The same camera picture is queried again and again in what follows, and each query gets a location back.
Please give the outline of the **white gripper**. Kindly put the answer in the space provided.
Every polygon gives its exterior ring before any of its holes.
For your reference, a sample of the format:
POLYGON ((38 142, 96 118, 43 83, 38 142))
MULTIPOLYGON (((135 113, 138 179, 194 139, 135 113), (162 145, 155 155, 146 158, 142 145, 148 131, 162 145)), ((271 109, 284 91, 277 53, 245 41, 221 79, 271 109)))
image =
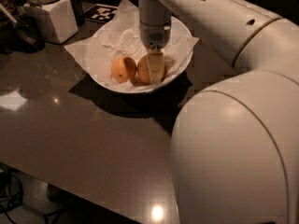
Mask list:
POLYGON ((140 23, 139 31, 144 47, 155 49, 147 54, 147 63, 150 83, 159 84, 164 78, 164 54, 159 49, 163 49, 170 40, 171 23, 162 26, 140 23))

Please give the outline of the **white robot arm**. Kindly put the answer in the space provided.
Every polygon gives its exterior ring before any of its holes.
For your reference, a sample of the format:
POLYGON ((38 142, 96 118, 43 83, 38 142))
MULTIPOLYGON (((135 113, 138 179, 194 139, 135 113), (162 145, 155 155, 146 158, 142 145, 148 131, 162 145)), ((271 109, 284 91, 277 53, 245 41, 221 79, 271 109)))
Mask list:
POLYGON ((298 26, 244 0, 158 1, 237 72, 178 114, 180 224, 298 224, 298 26))

